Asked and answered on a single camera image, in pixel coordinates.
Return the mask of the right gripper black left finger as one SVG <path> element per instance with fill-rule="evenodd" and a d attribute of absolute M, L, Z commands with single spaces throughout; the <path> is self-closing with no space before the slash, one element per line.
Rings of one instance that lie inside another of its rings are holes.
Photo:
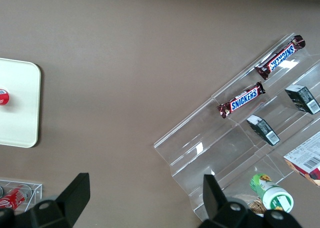
<path fill-rule="evenodd" d="M 31 210 L 33 228 L 72 228 L 90 200 L 90 175 L 79 173 L 54 200 L 43 200 Z"/>

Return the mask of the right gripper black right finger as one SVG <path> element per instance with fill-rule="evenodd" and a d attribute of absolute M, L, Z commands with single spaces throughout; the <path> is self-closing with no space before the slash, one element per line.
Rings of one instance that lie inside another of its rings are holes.
<path fill-rule="evenodd" d="M 203 176 L 203 203 L 212 222 L 247 222 L 254 213 L 241 199 L 226 197 L 214 175 Z"/>

